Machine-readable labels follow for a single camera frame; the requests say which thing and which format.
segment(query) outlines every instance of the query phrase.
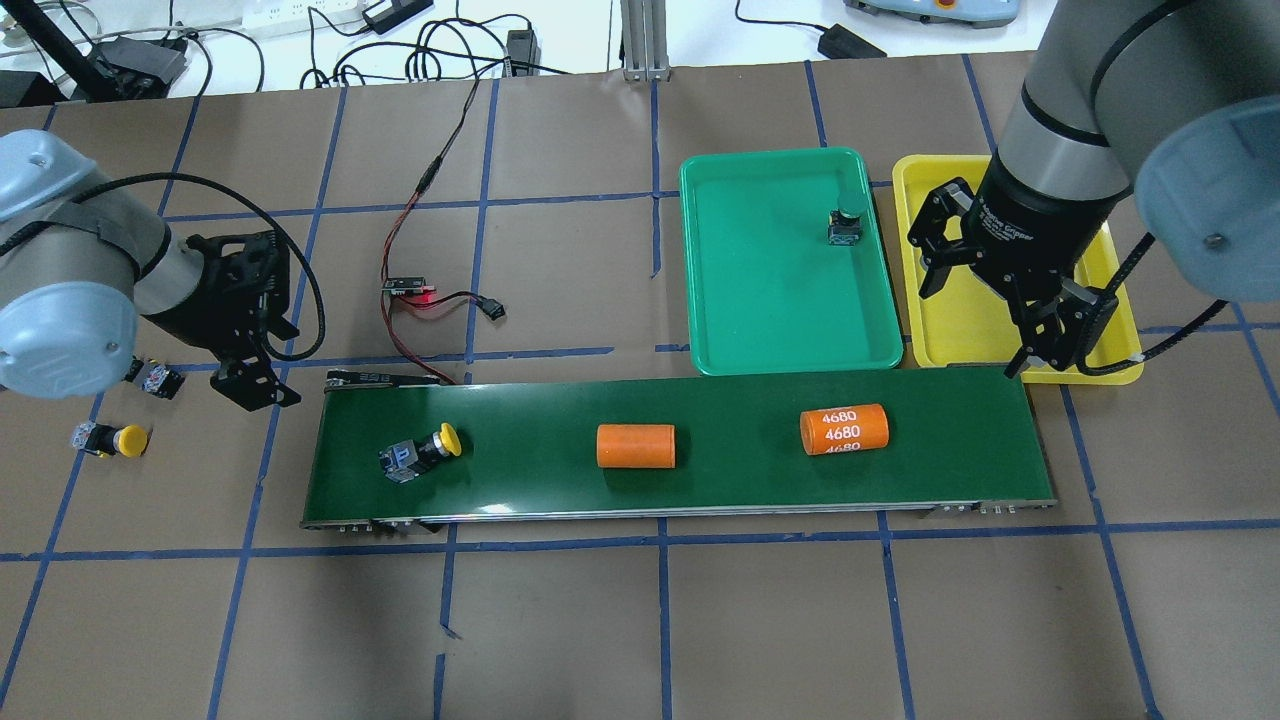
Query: power strip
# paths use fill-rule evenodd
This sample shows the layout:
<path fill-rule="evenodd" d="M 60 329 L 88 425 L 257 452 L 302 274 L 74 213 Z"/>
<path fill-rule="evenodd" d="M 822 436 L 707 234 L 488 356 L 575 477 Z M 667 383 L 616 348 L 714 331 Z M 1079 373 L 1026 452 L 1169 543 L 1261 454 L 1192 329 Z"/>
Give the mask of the power strip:
<path fill-rule="evenodd" d="M 307 20 L 307 8 L 315 8 L 333 20 L 334 24 L 364 22 L 361 10 L 365 0 L 244 0 L 244 32 L 253 37 L 274 37 L 300 32 L 311 27 Z M 316 18 L 316 31 L 324 28 L 333 32 L 324 20 Z"/>

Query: green tray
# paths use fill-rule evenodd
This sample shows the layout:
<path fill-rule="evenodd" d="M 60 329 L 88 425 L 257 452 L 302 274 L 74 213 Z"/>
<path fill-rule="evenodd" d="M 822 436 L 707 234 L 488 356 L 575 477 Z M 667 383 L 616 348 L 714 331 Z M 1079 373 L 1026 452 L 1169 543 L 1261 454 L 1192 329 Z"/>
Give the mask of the green tray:
<path fill-rule="evenodd" d="M 881 402 L 888 447 L 810 457 L 800 413 Z M 404 484 L 378 452 L 453 424 L 465 452 Z M 669 423 L 672 470 L 602 470 L 600 423 Z M 998 368 L 335 389 L 305 528 L 522 518 L 1053 505 L 1021 383 Z"/>
<path fill-rule="evenodd" d="M 858 152 L 815 147 L 690 158 L 680 169 L 694 366 L 704 375 L 893 368 L 902 336 Z M 865 209 L 864 237 L 827 219 Z"/>

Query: yellow knob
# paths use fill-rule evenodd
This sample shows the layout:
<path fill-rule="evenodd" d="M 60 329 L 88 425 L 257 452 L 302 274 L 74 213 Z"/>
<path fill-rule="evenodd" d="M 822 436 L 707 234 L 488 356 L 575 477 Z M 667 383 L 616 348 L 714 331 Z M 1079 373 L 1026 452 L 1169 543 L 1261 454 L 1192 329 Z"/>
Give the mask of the yellow knob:
<path fill-rule="evenodd" d="M 440 443 L 444 445 L 444 450 L 449 451 L 449 455 L 454 457 L 462 455 L 462 441 L 458 439 L 458 432 L 448 423 L 440 423 Z"/>
<path fill-rule="evenodd" d="M 125 457 L 138 457 L 147 448 L 147 432 L 138 425 L 125 425 L 115 433 L 115 450 Z"/>

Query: small motor with yellow cap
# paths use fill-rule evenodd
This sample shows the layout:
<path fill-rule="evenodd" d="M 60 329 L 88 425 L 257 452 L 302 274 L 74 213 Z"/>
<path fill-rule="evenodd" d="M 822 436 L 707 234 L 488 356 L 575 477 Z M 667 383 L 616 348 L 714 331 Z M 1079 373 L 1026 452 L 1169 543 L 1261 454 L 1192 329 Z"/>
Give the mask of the small motor with yellow cap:
<path fill-rule="evenodd" d="M 150 438 L 141 425 L 124 425 L 113 428 L 93 421 L 81 423 L 72 430 L 72 447 L 81 452 L 110 457 L 123 455 L 125 457 L 138 457 L 146 448 Z"/>
<path fill-rule="evenodd" d="M 383 474 L 394 483 L 407 483 L 440 462 L 462 455 L 462 441 L 458 439 L 457 430 L 448 423 L 442 423 L 440 429 L 431 433 L 426 442 L 419 443 L 412 439 L 397 442 L 378 454 L 381 462 Z"/>

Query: metal post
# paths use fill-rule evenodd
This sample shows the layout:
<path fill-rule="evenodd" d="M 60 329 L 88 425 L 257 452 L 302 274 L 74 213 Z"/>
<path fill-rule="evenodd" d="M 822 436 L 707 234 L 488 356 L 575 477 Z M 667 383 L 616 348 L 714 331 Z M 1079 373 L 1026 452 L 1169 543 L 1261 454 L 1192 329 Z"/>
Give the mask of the metal post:
<path fill-rule="evenodd" d="M 0 5 L 27 31 L 32 42 L 44 47 L 54 61 L 72 76 L 76 86 L 84 92 L 90 102 L 109 102 L 123 99 L 115 83 L 95 68 L 93 63 L 90 63 L 84 55 L 81 55 L 76 45 L 36 5 L 36 0 L 0 0 Z"/>
<path fill-rule="evenodd" d="M 628 81 L 667 79 L 667 0 L 622 0 L 622 73 Z"/>

